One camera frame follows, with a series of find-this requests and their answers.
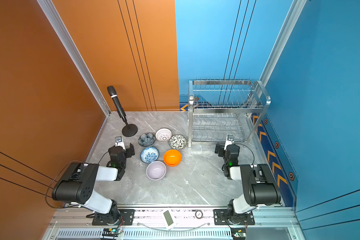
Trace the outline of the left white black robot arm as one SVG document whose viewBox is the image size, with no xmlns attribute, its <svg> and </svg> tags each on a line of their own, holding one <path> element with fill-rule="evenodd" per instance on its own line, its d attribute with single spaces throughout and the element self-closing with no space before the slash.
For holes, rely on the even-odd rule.
<svg viewBox="0 0 360 240">
<path fill-rule="evenodd" d="M 123 214 L 115 200 L 102 196 L 94 190 L 96 182 L 120 181 L 125 174 L 127 159 L 135 155 L 135 148 L 123 145 L 109 148 L 110 161 L 107 165 L 71 163 L 52 190 L 55 201 L 74 204 L 90 210 L 86 217 L 94 226 L 119 226 Z"/>
</svg>

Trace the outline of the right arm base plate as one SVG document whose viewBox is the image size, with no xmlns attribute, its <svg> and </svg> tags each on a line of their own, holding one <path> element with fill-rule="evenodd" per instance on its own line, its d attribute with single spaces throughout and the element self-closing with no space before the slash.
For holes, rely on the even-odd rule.
<svg viewBox="0 0 360 240">
<path fill-rule="evenodd" d="M 239 225 L 239 226 L 253 226 L 255 225 L 255 218 L 253 212 L 245 214 L 228 214 L 227 209 L 214 209 L 214 221 L 216 226 L 221 225 Z"/>
</svg>

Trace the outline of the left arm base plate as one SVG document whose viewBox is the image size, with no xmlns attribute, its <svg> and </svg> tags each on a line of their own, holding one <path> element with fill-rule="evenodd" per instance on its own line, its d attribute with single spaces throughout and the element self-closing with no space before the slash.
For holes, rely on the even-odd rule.
<svg viewBox="0 0 360 240">
<path fill-rule="evenodd" d="M 117 210 L 116 214 L 94 214 L 92 225 L 93 226 L 131 226 L 134 220 L 135 210 L 121 209 Z"/>
</svg>

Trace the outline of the dark flower-shaped bowl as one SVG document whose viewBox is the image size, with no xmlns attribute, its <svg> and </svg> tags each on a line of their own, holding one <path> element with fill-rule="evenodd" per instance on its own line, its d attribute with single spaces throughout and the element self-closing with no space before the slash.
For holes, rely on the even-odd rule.
<svg viewBox="0 0 360 240">
<path fill-rule="evenodd" d="M 142 147 L 149 147 L 152 146 L 156 141 L 156 137 L 152 133 L 142 134 L 139 139 L 138 143 Z"/>
</svg>

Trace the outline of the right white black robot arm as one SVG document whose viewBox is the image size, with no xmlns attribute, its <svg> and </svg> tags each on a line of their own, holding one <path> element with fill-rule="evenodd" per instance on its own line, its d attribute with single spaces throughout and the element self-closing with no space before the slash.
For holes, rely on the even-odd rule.
<svg viewBox="0 0 360 240">
<path fill-rule="evenodd" d="M 242 183 L 242 194 L 238 198 L 230 200 L 225 210 L 214 210 L 216 225 L 254 225 L 253 210 L 281 203 L 280 189 L 267 164 L 240 165 L 240 146 L 232 142 L 217 143 L 215 153 L 224 160 L 224 176 Z"/>
</svg>

